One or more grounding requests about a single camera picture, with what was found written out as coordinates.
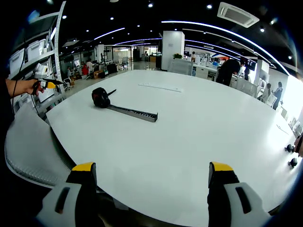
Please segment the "white table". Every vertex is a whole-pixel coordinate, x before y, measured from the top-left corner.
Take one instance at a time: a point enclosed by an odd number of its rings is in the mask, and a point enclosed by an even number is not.
[[[114,105],[159,113],[157,122],[96,108],[91,92],[97,87],[117,89],[110,96]],[[287,164],[297,155],[284,146],[295,138],[281,115],[206,79],[133,70],[74,94],[47,117],[77,164],[96,162],[99,187],[128,207],[173,224],[208,225],[211,161],[232,166],[239,180],[259,194],[266,211],[284,200],[299,169]]]

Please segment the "extended measuring tape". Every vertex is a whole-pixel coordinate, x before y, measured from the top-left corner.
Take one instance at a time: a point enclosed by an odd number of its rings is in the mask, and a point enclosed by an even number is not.
[[[115,91],[116,90],[107,94],[106,90],[101,87],[98,87],[95,90],[93,90],[91,96],[93,98],[95,106],[98,106],[100,108],[107,108],[110,110],[114,110],[114,111],[129,115],[129,116],[132,116],[132,117],[146,120],[148,122],[156,122],[156,120],[158,119],[158,114],[148,113],[148,112],[143,112],[143,111],[138,111],[138,110],[132,110],[132,109],[127,109],[127,108],[111,105],[108,96],[111,95],[112,93],[114,93]]]

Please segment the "person's hand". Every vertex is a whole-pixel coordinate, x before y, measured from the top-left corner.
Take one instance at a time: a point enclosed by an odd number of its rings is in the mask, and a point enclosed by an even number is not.
[[[44,92],[44,89],[40,86],[40,82],[38,83],[38,87],[36,90],[36,93],[33,94],[34,91],[34,84],[37,82],[38,80],[36,79],[31,79],[31,80],[27,80],[27,86],[26,86],[26,92],[30,95],[36,95],[39,96],[39,91],[41,91],[42,93]]]

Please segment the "person in black shirt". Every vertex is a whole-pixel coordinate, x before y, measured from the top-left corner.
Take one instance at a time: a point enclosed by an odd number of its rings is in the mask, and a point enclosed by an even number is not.
[[[239,70],[240,70],[240,64],[237,60],[235,59],[227,60],[220,67],[216,82],[229,86],[229,84],[231,83],[232,74],[237,75]]]

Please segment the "white cabinet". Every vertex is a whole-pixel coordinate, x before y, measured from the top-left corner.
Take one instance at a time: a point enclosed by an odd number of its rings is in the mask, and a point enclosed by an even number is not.
[[[208,76],[208,70],[200,67],[196,68],[196,77],[207,79],[207,76]]]

